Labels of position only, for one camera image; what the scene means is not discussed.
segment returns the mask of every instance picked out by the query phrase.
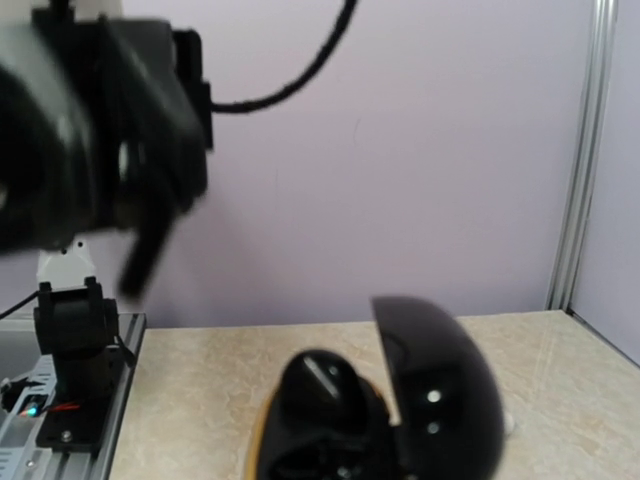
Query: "purple wall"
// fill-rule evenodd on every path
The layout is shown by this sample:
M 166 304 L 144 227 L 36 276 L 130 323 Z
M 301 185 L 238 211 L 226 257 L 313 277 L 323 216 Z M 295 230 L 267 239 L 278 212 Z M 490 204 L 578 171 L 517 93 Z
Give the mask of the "purple wall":
M 544 307 L 592 2 L 360 3 L 337 55 L 301 95 L 214 118 L 210 194 L 174 236 L 145 305 L 152 324 L 366 320 L 368 297 L 389 292 L 455 314 Z M 225 101 L 295 76 L 340 4 L 124 8 L 199 30 Z M 124 243 L 94 243 L 104 283 Z M 12 281 L 4 272 L 3 285 Z M 15 300 L 10 290 L 0 305 Z

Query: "robotic arm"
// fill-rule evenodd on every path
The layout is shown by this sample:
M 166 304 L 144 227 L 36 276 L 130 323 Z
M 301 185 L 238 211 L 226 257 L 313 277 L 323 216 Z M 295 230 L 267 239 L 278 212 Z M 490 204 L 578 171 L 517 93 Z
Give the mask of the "robotic arm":
M 134 229 L 139 297 L 213 148 L 199 36 L 156 20 L 79 23 L 54 3 L 0 29 L 0 253 Z
M 175 220 L 207 190 L 211 113 L 250 113 L 299 91 L 336 48 L 355 6 L 345 0 L 299 78 L 273 95 L 232 104 L 211 101 L 198 34 L 165 21 L 77 22 L 68 0 L 52 0 L 33 11 L 30 24 L 0 28 L 0 254 L 59 250 L 83 232 L 132 229 L 137 241 L 119 289 L 140 297 Z M 41 285 L 38 299 L 36 333 L 42 353 L 53 356 L 58 400 L 92 399 L 77 412 L 47 415 L 75 425 L 106 418 L 114 378 L 108 347 L 119 339 L 115 302 L 102 299 L 95 279 L 63 295 Z M 247 480 L 493 475 L 502 411 L 473 342 L 426 302 L 377 298 L 373 311 L 402 424 L 389 424 L 381 395 L 347 360 L 303 352 L 258 418 Z M 66 431 L 58 440 L 60 425 L 51 428 L 52 448 L 78 448 Z M 101 428 L 83 448 L 99 448 Z

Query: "black cable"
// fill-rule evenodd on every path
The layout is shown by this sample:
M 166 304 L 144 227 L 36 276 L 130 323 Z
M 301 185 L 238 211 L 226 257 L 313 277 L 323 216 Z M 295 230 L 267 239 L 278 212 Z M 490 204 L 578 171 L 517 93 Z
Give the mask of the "black cable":
M 340 40 L 342 40 L 344 33 L 351 23 L 351 18 L 353 17 L 353 12 L 357 3 L 358 0 L 345 0 L 344 7 L 336 20 L 331 35 L 329 35 L 326 43 L 322 48 L 320 48 L 313 62 L 311 62 L 307 69 L 302 72 L 302 75 L 300 75 L 296 80 L 288 83 L 279 91 L 263 98 L 245 100 L 236 103 L 215 103 L 212 101 L 211 111 L 213 113 L 251 113 L 272 107 L 273 105 L 276 105 L 299 92 L 311 79 L 313 79 L 313 77 L 317 75 L 325 63 L 327 63 L 329 57 L 331 57 L 331 54 L 340 43 Z
M 33 300 L 35 300 L 36 298 L 38 298 L 38 292 L 33 292 L 31 295 L 29 295 L 27 298 L 25 298 L 24 300 L 18 302 L 17 304 L 15 304 L 13 307 L 11 307 L 9 310 L 7 310 L 6 312 L 2 312 L 0 313 L 0 320 L 2 320 L 3 318 L 7 318 L 9 315 L 11 315 L 12 313 L 20 310 L 22 307 L 24 307 L 27 303 L 32 302 Z

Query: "beige countertop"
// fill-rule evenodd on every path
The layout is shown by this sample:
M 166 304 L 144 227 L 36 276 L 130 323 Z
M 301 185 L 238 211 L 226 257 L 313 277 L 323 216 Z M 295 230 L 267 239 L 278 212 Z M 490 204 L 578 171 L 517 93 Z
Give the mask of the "beige countertop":
M 497 478 L 640 478 L 640 370 L 563 313 L 462 319 L 517 427 Z M 302 349 L 352 360 L 389 395 L 373 323 L 149 330 L 112 480 L 236 480 L 255 415 Z

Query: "metal pole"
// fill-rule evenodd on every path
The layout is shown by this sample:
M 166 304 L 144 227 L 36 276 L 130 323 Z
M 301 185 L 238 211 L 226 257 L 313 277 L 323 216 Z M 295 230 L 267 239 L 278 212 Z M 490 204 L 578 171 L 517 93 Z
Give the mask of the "metal pole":
M 617 0 L 594 3 L 576 154 L 547 301 L 550 310 L 567 310 L 576 286 L 606 107 L 617 7 Z

